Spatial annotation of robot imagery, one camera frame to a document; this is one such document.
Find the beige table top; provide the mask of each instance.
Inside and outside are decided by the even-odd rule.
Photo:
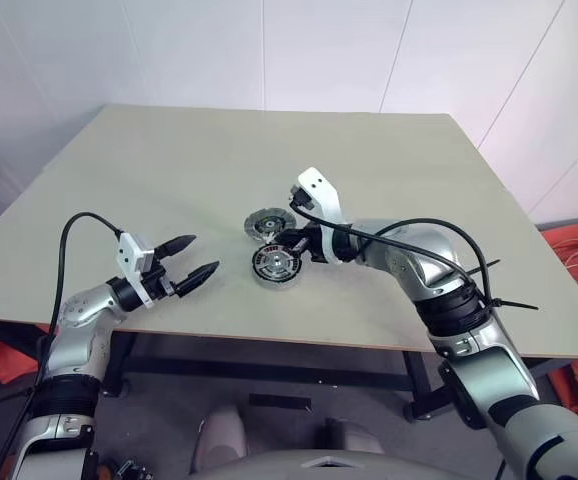
[[[97,212],[153,244],[194,233],[166,263],[178,280],[220,259],[201,289],[134,312],[127,330],[431,350],[414,308],[387,274],[305,261],[294,288],[257,286],[257,244],[244,218],[287,208],[309,166],[354,218],[442,218],[481,245],[493,293],[524,355],[578,357],[578,288],[509,192],[447,115],[373,115],[105,108],[0,217],[0,319],[47,323],[65,221]],[[65,297],[119,274],[115,240],[80,220],[67,249]],[[476,265],[457,241],[461,262]]]

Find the small wheel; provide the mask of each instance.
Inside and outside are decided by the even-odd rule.
[[[103,390],[102,391],[102,396],[103,397],[107,397],[107,398],[127,398],[129,396],[129,392],[131,392],[131,383],[129,382],[129,380],[123,378],[122,379],[122,386],[120,387],[120,392],[118,392],[117,395],[114,395],[113,393],[107,391],[107,390]]]
[[[296,218],[282,208],[263,208],[245,219],[244,228],[257,242],[270,243],[283,230],[296,228]]]
[[[289,247],[272,243],[256,250],[251,266],[259,285],[272,290],[285,290],[298,280],[302,260]]]

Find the table leg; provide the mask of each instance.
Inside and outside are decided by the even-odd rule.
[[[405,360],[407,375],[411,379],[411,393],[413,394],[413,402],[405,406],[405,418],[411,416],[414,420],[429,420],[433,410],[421,408],[431,393],[431,385],[422,354],[420,352],[402,352],[402,356]]]
[[[409,422],[416,420],[429,420],[432,413],[440,412],[440,409],[451,405],[451,393],[449,387],[443,385],[426,395],[418,396],[418,399],[405,405],[404,416]]]
[[[111,335],[111,346],[109,348],[109,364],[102,381],[102,394],[106,397],[119,397],[123,392],[123,386],[128,385],[123,382],[124,363],[133,345],[136,343],[138,334],[135,332],[113,332]]]

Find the white wall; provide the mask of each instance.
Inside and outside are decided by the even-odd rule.
[[[0,0],[0,213],[110,102],[448,112],[578,217],[578,0]]]

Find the metal table frame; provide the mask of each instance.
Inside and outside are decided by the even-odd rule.
[[[409,421],[431,418],[432,413],[446,410],[451,392],[445,386],[431,390],[420,352],[402,351],[406,373],[376,373],[357,370],[262,365],[256,363],[191,360],[175,357],[132,355],[139,333],[116,331],[111,337],[111,355],[103,381],[107,396],[118,396],[125,373],[160,373],[202,377],[266,380],[320,385],[378,388],[411,392],[413,401],[404,408]],[[39,342],[45,332],[35,325],[0,321],[0,342],[37,359]],[[534,377],[571,363],[571,359],[524,359]]]

